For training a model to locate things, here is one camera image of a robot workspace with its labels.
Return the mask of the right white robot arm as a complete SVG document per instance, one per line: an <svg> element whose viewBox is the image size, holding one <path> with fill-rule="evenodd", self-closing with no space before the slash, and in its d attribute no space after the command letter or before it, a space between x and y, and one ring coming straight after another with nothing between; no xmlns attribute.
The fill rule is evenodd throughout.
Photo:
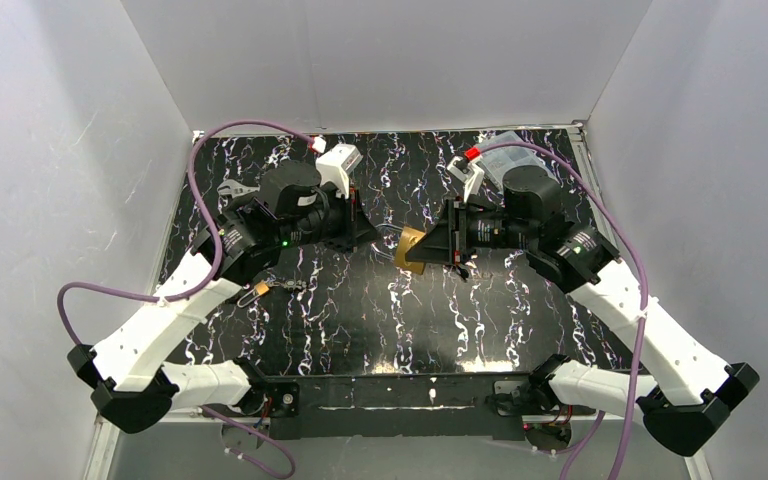
<svg viewBox="0 0 768 480"><path fill-rule="evenodd" d="M758 384L747 363L728 363L694 339L638 279L595 228L566 218L562 190L537 166L503 178L502 206L449 197L433 227L403 237L397 261L440 264L459 274L479 249L515 249L529 266L585 307L628 347L639 347L645 373L636 381L553 355L511 396L542 409L581 405L630 414L663 447L696 454Z"/></svg>

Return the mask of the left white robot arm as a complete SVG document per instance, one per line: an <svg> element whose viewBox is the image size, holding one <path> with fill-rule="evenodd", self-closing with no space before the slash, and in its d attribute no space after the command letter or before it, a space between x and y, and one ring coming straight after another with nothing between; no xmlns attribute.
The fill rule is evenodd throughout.
<svg viewBox="0 0 768 480"><path fill-rule="evenodd" d="M285 392L245 359L181 365L169 361L176 346L221 304L256 294L255 278L283 250L323 244L350 253L375 241L350 172L354 164L333 153L314 164L288 162L267 171L256 191L210 217L199 240L138 310L95 344L68 354L76 375L91 388L100 416L126 433L139 433L167 413L204 405L261 408Z"/></svg>

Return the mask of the large brass padlock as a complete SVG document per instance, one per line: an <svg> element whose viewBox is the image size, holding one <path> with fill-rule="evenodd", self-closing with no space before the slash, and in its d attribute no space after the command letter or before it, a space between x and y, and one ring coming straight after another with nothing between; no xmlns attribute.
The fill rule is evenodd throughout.
<svg viewBox="0 0 768 480"><path fill-rule="evenodd" d="M408 258L408 253L425 236L425 232L409 226L395 226L391 224L379 224L376 229L384 233L398 233L399 240L396 246L393 264L401 270L422 275L426 269L426 263L414 261Z"/></svg>

